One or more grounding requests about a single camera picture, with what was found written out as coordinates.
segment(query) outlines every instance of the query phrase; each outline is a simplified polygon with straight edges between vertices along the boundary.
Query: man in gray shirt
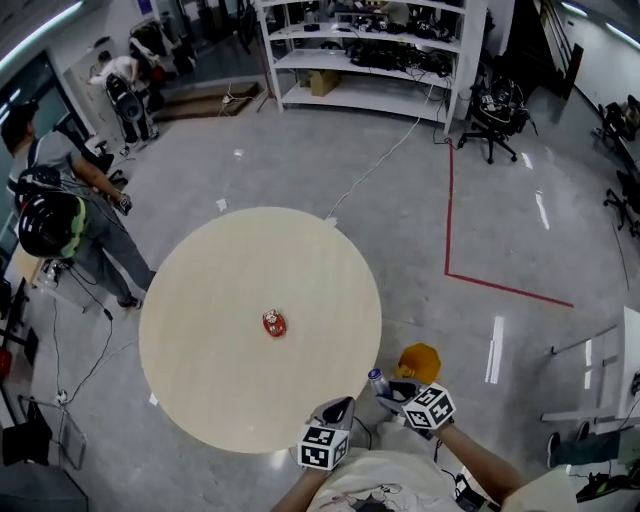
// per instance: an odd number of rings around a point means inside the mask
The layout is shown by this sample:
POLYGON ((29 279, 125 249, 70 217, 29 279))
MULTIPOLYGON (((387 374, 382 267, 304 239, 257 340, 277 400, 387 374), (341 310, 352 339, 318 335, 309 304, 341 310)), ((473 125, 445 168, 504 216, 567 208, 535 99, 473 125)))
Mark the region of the man in gray shirt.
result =
POLYGON ((14 158, 9 174, 7 192, 15 204, 13 186, 22 171, 28 167, 29 149, 37 144, 33 165, 55 168, 60 172, 62 188, 85 200, 87 225, 73 260, 89 272, 97 283, 116 296, 123 308, 140 308, 141 301, 131 295, 124 278, 113 266, 108 252, 129 273, 143 290, 148 290, 155 272, 152 272, 138 248, 124 228, 111 205, 101 194, 121 203, 127 196, 116 189, 106 175, 89 163, 71 140, 58 132, 36 139, 33 116, 38 109, 34 103, 11 108, 2 124, 2 138, 14 158))

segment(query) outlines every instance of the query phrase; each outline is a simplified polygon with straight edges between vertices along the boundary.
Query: white shelf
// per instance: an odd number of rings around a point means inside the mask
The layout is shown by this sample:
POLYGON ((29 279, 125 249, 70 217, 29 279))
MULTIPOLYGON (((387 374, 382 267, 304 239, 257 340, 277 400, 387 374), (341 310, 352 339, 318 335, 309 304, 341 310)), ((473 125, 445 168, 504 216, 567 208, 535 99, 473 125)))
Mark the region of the white shelf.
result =
POLYGON ((460 53, 460 42, 454 41, 453 43, 443 43, 442 41, 435 41, 433 39, 423 39, 422 37, 414 36, 413 34, 387 34, 386 32, 359 32, 350 30, 349 32, 342 32, 337 30, 338 28, 348 28, 348 23, 319 23, 320 30, 315 32, 305 32, 304 23, 298 25, 290 25, 277 32, 269 35, 269 40, 278 41, 280 39, 311 39, 311 38, 357 38, 357 39, 377 39, 380 41, 393 41, 396 43, 410 43, 421 46, 428 46, 438 50, 445 50, 454 53, 460 53))
POLYGON ((445 123, 446 100, 444 104, 442 101, 429 101, 426 105, 425 100, 426 96, 421 89, 406 82, 362 76, 343 76, 340 84, 323 97, 312 96, 310 88, 296 84, 282 98, 282 102, 287 104, 361 108, 411 117, 420 115, 422 119, 437 119, 438 122, 445 123))
MULTIPOLYGON (((464 14, 464 7, 456 7, 453 5, 448 5, 443 2, 434 2, 433 0, 391 0, 392 2, 398 2, 402 4, 412 4, 412 5, 420 5, 422 7, 433 7, 435 9, 442 9, 443 11, 451 11, 457 12, 459 14, 464 14)), ((272 5, 282 5, 282 4, 295 4, 295 3, 304 3, 304 0, 262 0, 260 5, 262 7, 271 7, 272 5)))
POLYGON ((353 73, 365 73, 386 76, 390 78, 400 78, 410 82, 419 82, 423 84, 431 84, 437 87, 450 89, 453 78, 449 77, 449 82, 444 78, 440 78, 436 73, 426 73, 415 70, 407 70, 407 73, 396 70, 386 70, 374 67, 362 67, 351 64, 349 57, 344 50, 316 50, 316 49, 299 49, 285 55, 274 64, 276 69, 334 69, 336 71, 350 71, 353 73))

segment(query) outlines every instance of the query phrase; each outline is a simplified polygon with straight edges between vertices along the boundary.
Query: ceiling light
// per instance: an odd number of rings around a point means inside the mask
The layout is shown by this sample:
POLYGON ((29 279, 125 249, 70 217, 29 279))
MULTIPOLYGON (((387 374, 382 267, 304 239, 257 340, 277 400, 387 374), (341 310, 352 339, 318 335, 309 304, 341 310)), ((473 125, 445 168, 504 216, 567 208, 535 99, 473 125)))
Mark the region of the ceiling light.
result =
POLYGON ((579 14, 580 16, 584 16, 585 18, 589 17, 586 11, 583 11, 582 9, 580 9, 579 7, 576 7, 575 5, 568 4, 567 2, 560 2, 560 3, 562 4, 562 7, 564 7, 567 11, 571 11, 574 14, 579 14))
POLYGON ((614 27, 613 25, 611 25, 610 23, 607 23, 607 28, 609 30, 611 30, 611 32, 613 32, 615 35, 617 35, 618 37, 621 37, 622 39, 624 39, 627 43, 635 46, 638 50, 640 50, 640 43, 638 41, 636 41, 633 37, 628 36, 627 34, 625 34, 622 30, 617 29, 616 27, 614 27))
POLYGON ((49 21, 47 21, 44 25, 42 25, 40 28, 36 29, 30 35, 25 37, 22 40, 21 43, 18 43, 18 45, 13 50, 11 50, 9 53, 7 53, 0 60, 0 72, 3 71, 4 68, 6 68, 7 65, 13 59, 15 59, 18 56, 18 54, 20 54, 27 46, 29 46, 32 42, 34 42, 36 39, 38 39, 47 30, 49 30, 50 28, 54 27, 55 25, 57 25, 58 23, 60 23, 64 19, 66 19, 69 16, 71 16, 74 12, 76 12, 82 6, 83 3, 84 3, 84 0, 80 0, 79 2, 73 4, 71 7, 68 7, 67 9, 62 11, 60 14, 54 16, 49 21))

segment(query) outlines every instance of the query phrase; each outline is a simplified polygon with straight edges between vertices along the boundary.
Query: red tape line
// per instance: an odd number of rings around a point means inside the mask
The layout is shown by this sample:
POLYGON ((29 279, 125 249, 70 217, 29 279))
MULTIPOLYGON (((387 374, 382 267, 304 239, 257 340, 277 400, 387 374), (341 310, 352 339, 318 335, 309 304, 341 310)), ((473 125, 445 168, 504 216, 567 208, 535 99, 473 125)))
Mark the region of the red tape line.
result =
POLYGON ((490 283, 488 281, 482 281, 480 279, 475 279, 473 277, 467 277, 460 274, 452 274, 449 272, 451 265, 451 224, 453 222, 453 146, 449 144, 449 206, 447 209, 447 240, 446 240, 446 255, 444 260, 444 275, 447 277, 452 277, 454 279, 459 279, 461 281, 466 281, 468 283, 478 284, 480 286, 486 286, 488 288, 494 288, 496 290, 502 290, 503 292, 515 293, 517 295, 522 295, 524 297, 529 297, 532 299, 543 300, 546 302, 550 302, 552 304, 557 304, 559 306, 566 306, 568 308, 573 308, 574 305, 570 302, 565 302, 563 300, 552 299, 551 297, 545 297, 544 295, 538 295, 536 293, 526 292, 524 290, 518 290, 516 288, 509 288, 508 286, 502 286, 501 284, 490 283))

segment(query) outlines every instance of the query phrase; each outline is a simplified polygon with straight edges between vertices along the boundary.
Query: person's foot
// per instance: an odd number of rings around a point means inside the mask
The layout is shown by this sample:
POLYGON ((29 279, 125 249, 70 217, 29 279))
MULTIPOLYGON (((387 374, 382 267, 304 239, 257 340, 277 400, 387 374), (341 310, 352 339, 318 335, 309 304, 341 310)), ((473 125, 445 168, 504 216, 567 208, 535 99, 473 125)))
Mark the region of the person's foot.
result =
POLYGON ((551 455, 553 454, 554 451, 556 451, 556 448, 558 448, 558 446, 560 445, 560 434, 558 434, 557 432, 554 432, 553 434, 551 434, 551 437, 549 437, 549 441, 547 441, 547 469, 551 469, 551 455))
POLYGON ((584 421, 582 425, 580 425, 580 428, 578 428, 578 432, 576 434, 576 441, 584 441, 589 435, 590 430, 591 430, 591 427, 589 425, 589 422, 584 421))
POLYGON ((125 301, 119 300, 118 306, 120 306, 122 309, 140 309, 142 307, 142 301, 140 299, 136 299, 133 295, 131 295, 125 301))

